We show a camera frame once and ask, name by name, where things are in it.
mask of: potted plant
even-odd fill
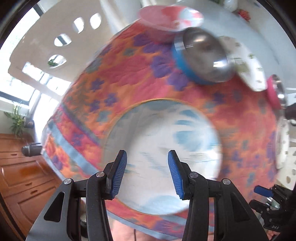
[[[22,137],[24,128],[33,128],[34,127],[34,121],[31,118],[23,117],[20,115],[20,103],[18,105],[13,106],[13,112],[4,112],[4,114],[12,119],[12,125],[10,127],[12,133],[16,137]]]

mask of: colorful tablecloth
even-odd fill
[[[226,83],[196,85],[176,68],[170,47],[152,42],[137,22],[112,39],[48,122],[45,159],[64,177],[88,178],[103,170],[104,142],[125,112],[148,100],[170,99],[198,109],[216,127],[223,146],[218,180],[227,177],[247,201],[260,200],[254,186],[271,187],[276,174],[276,119],[265,92],[251,91],[238,76]],[[111,217],[142,232],[168,240],[182,237],[187,211],[147,215],[117,199],[106,206]],[[212,232],[213,202],[209,212]]]

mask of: blue gripper pad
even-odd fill
[[[273,197],[274,195],[272,190],[261,187],[261,186],[255,186],[254,192],[264,197]]]
[[[172,176],[173,179],[173,183],[175,186],[175,190],[176,190],[176,194],[179,195],[180,199],[184,198],[185,192],[183,189],[183,179],[181,177],[179,168],[176,164],[176,162],[180,162],[179,158],[176,157],[174,155],[174,153],[176,153],[174,150],[169,151],[168,153],[168,166],[170,168],[170,174]]]
[[[127,159],[128,159],[126,151],[120,150],[120,152],[118,153],[116,159],[117,158],[120,158],[120,161],[119,161],[118,167],[117,167],[117,169],[115,171],[115,174],[114,174],[114,176],[112,178],[112,189],[111,189],[111,192],[110,192],[112,198],[114,198],[119,192],[119,188],[120,188],[120,184],[121,184],[121,181],[122,181],[122,178],[123,178],[123,174],[124,174],[124,171],[126,169],[126,164],[127,164]]]

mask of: plant pot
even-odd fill
[[[32,118],[24,117],[23,120],[24,120],[24,127],[25,128],[34,128],[35,122]]]

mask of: blue patterned plate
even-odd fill
[[[194,108],[170,100],[143,103],[124,114],[105,143],[103,162],[124,149],[128,164],[117,198],[151,215],[173,214],[189,202],[175,192],[167,156],[176,150],[181,161],[207,179],[215,179],[222,162],[221,144],[209,120]]]

